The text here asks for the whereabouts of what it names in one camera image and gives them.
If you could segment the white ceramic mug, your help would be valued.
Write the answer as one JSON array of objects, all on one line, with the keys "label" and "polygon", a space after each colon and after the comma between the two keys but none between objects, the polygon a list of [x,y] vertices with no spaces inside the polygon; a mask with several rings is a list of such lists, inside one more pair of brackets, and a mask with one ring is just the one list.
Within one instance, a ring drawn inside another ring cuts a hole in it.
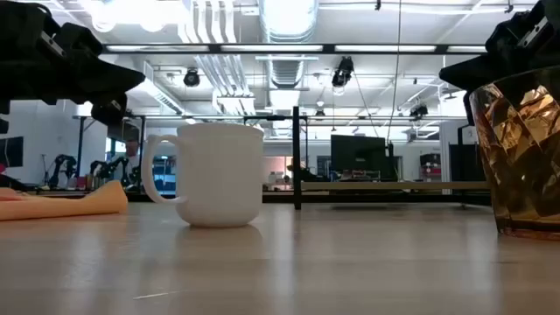
[{"label": "white ceramic mug", "polygon": [[[162,197],[155,186],[153,159],[161,143],[176,148],[176,193]],[[191,226],[242,227],[263,204],[263,132],[232,123],[197,123],[175,135],[150,135],[141,163],[145,193],[158,204],[173,205]]]}]

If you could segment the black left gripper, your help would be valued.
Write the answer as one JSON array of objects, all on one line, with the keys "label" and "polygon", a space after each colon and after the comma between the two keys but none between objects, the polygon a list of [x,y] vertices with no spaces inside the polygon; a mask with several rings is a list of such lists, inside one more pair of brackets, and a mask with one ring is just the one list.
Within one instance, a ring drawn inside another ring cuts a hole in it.
[{"label": "black left gripper", "polygon": [[[54,35],[58,32],[58,44]],[[103,44],[86,27],[60,26],[40,3],[0,1],[0,108],[12,101],[41,100],[54,105],[67,97],[58,86],[62,59],[79,94],[91,100],[91,116],[107,126],[125,116],[125,94],[145,80],[137,70],[100,59]]]}]

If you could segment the person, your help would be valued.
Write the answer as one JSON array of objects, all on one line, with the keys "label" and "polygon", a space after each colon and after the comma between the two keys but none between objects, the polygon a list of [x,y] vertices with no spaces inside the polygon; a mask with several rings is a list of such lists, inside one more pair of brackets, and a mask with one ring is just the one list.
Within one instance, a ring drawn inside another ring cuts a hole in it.
[{"label": "person", "polygon": [[135,139],[127,140],[125,143],[125,157],[128,159],[125,171],[131,175],[140,164],[139,142]]}]

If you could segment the amber faceted glass cup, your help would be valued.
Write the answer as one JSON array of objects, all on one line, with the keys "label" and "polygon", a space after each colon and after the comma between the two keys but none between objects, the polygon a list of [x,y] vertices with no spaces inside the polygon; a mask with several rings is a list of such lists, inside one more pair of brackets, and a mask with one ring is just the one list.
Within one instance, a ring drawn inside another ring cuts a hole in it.
[{"label": "amber faceted glass cup", "polygon": [[560,66],[469,96],[499,233],[560,241]]}]

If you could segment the orange cloth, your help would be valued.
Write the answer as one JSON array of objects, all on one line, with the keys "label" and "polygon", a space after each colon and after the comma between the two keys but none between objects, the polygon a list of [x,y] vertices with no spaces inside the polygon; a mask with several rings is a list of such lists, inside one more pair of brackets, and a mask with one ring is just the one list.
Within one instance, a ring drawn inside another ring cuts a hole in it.
[{"label": "orange cloth", "polygon": [[124,214],[127,208],[127,195],[116,180],[80,199],[34,196],[0,188],[0,221]]}]

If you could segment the small dark wall monitor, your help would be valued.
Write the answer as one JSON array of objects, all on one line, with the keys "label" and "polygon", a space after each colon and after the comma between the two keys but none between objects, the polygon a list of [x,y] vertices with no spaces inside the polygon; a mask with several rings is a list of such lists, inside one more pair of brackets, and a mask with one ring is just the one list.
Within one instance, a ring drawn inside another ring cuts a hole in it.
[{"label": "small dark wall monitor", "polygon": [[6,168],[22,167],[24,163],[24,138],[0,138],[0,165]]}]

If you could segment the long tan background table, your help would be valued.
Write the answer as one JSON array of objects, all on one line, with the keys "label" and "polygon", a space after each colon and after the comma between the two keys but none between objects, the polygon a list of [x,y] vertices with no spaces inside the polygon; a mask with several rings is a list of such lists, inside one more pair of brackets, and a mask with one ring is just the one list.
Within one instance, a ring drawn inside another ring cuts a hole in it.
[{"label": "long tan background table", "polygon": [[302,182],[306,191],[341,190],[484,190],[487,182]]}]

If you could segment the black computer monitor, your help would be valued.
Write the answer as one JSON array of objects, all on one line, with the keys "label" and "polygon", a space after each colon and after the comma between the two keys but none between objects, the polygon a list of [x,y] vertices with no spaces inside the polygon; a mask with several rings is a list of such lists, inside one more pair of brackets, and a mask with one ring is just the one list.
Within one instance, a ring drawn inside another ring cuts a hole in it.
[{"label": "black computer monitor", "polygon": [[370,136],[331,135],[331,170],[386,172],[385,139]]}]

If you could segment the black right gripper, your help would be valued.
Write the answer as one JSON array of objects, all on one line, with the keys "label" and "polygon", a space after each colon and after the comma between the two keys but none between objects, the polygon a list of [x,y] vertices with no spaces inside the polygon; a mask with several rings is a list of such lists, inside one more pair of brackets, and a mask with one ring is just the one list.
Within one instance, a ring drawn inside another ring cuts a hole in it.
[{"label": "black right gripper", "polygon": [[560,0],[538,0],[531,11],[516,12],[499,23],[478,57],[446,66],[439,78],[464,89],[463,103],[470,126],[475,126],[473,90],[513,74],[525,66],[560,64]]}]

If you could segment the long ceiling light strip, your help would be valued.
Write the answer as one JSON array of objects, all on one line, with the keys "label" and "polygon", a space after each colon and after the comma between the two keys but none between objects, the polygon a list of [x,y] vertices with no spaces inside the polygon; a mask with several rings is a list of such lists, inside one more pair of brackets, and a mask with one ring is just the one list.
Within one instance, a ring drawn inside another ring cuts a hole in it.
[{"label": "long ceiling light strip", "polygon": [[106,54],[371,54],[371,55],[476,55],[483,45],[415,44],[113,44]]}]

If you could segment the black cabinet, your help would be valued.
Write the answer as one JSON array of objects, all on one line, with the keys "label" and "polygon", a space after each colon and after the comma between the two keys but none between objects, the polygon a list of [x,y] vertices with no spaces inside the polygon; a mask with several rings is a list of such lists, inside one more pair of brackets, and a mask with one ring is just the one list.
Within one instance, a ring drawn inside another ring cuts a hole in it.
[{"label": "black cabinet", "polygon": [[449,150],[452,181],[486,180],[477,144],[450,144]]}]

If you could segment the silver ceiling air duct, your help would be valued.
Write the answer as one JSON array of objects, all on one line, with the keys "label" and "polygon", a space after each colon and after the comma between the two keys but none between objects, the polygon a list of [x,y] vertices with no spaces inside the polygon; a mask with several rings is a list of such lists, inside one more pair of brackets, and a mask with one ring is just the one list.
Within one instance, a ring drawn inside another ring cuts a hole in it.
[{"label": "silver ceiling air duct", "polygon": [[[316,27],[319,0],[258,0],[259,20],[265,43],[310,42]],[[302,59],[271,60],[267,64],[271,83],[280,89],[295,88],[302,80]]]}]

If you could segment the black aluminium table frame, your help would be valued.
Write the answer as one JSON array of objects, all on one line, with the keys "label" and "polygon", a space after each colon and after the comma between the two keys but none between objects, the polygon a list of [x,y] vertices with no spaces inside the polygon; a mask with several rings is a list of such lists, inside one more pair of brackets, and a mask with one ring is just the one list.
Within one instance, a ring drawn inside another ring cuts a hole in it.
[{"label": "black aluminium table frame", "polygon": [[292,139],[290,147],[292,163],[296,166],[292,189],[287,192],[265,191],[262,201],[271,204],[294,205],[300,210],[307,203],[459,203],[462,207],[467,205],[489,206],[491,204],[489,189],[484,190],[341,190],[341,191],[306,191],[301,188],[304,168],[302,162],[309,161],[308,127],[310,117],[300,115],[299,109],[294,108],[294,115],[140,115],[142,126],[148,120],[227,120],[242,121],[291,121]]}]

